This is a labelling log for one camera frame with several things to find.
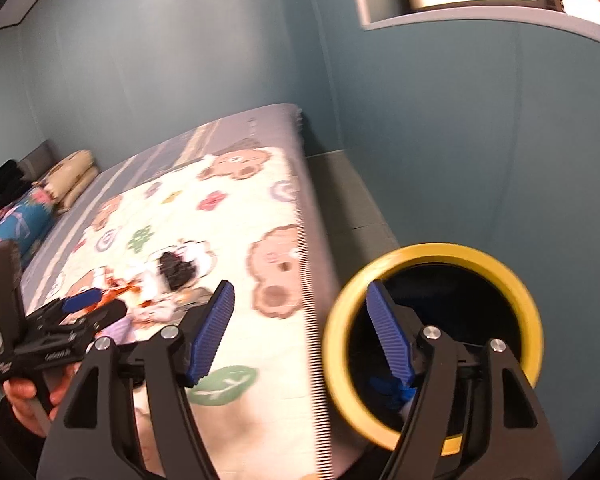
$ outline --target yellow bucket rim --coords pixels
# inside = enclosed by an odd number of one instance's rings
[[[451,264],[472,270],[494,285],[510,304],[520,327],[520,365],[536,386],[542,365],[544,339],[538,308],[519,277],[509,267],[482,251],[457,244],[430,243],[396,249],[363,267],[342,289],[331,308],[324,330],[322,364],[331,397],[345,420],[374,444],[394,450],[400,434],[377,420],[358,396],[349,373],[347,346],[366,288],[400,270],[419,264]],[[462,435],[446,439],[442,455],[460,451]]]

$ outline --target mattress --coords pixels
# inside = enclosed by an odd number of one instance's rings
[[[62,216],[24,273],[22,289],[28,312],[52,297],[57,292],[54,288],[61,286],[58,277],[67,261],[71,260],[75,251],[80,250],[84,233],[88,232],[94,221],[98,221],[96,217],[103,209],[107,209],[107,203],[120,194],[142,186],[149,188],[152,182],[161,177],[168,178],[174,170],[189,168],[193,164],[208,164],[210,157],[222,157],[238,150],[263,148],[277,153],[276,148],[281,148],[280,153],[284,153],[290,180],[294,179],[298,184],[295,199],[300,215],[299,222],[302,225],[300,243],[304,244],[302,250],[306,265],[303,315],[308,334],[306,352],[309,361],[310,398],[313,403],[312,435],[315,439],[315,456],[312,459],[315,461],[315,469],[309,474],[326,479],[333,475],[332,442],[320,368],[319,332],[336,296],[337,284],[320,213],[315,205],[311,180],[303,160],[298,136],[300,124],[300,110],[294,105],[257,108],[204,124],[104,171],[77,200],[74,207]],[[281,189],[280,192],[286,196],[288,189]],[[357,445],[350,446],[348,438],[343,440],[344,444],[336,443],[335,446],[336,474],[346,468],[358,453],[354,449]],[[224,471],[222,478],[236,477],[238,472],[229,469],[231,468]],[[282,479],[285,476],[282,474],[278,478]],[[264,477],[250,473],[240,478]]]

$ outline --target floor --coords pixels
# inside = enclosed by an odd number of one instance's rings
[[[366,264],[399,245],[343,151],[310,156],[307,163],[343,286]]]

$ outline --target human hand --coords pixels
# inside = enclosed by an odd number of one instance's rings
[[[71,383],[71,379],[73,379],[79,367],[80,363],[67,365],[64,368],[64,374],[62,375],[62,379],[58,383],[58,386],[50,392],[49,400],[54,406],[51,413],[49,413],[50,420],[56,418],[58,404],[64,399],[69,384]],[[20,424],[37,436],[46,436],[29,405],[29,401],[36,397],[36,387],[33,382],[26,379],[13,378],[4,381],[2,387],[7,400],[11,403],[13,415],[15,415]]]

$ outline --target beige pillow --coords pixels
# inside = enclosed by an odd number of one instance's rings
[[[66,213],[69,211],[69,208],[74,205],[75,201],[78,200],[78,197],[84,192],[89,184],[93,182],[100,171],[95,166],[91,166],[86,173],[80,177],[80,180],[71,188],[71,191],[67,193],[64,198],[58,204],[58,212]]]
[[[58,204],[91,166],[93,166],[91,152],[81,150],[72,153],[49,170],[40,182],[40,186],[49,193],[54,204]]]

